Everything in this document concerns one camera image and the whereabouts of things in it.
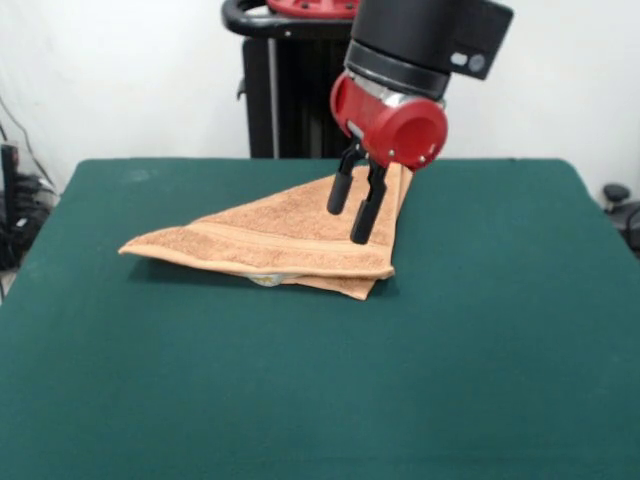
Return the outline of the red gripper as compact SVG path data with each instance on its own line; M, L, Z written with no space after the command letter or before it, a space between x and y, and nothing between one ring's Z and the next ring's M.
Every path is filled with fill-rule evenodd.
M368 153L369 190L350 234L353 243L365 245L387 191L386 167L397 163L415 172L432 163L447 139L447 117L436 101L396 92L349 72L335 81L330 108L339 128L355 138L342 154L327 210L332 215L343 212L353 170Z

